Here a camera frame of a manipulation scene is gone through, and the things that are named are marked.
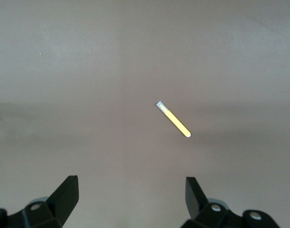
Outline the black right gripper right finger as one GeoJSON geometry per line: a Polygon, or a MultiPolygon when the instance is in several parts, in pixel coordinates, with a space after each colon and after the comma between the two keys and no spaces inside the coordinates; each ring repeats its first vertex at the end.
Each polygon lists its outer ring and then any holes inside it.
{"type": "Polygon", "coordinates": [[[195,177],[186,177],[185,202],[190,215],[183,228],[278,228],[267,213],[246,210],[234,214],[219,202],[209,202],[195,177]]]}

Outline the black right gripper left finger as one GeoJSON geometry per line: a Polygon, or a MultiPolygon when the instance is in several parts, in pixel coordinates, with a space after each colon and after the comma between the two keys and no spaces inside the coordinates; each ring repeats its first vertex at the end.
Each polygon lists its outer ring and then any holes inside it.
{"type": "Polygon", "coordinates": [[[0,208],[0,228],[62,228],[79,201],[78,176],[68,176],[49,196],[17,213],[0,208]]]}

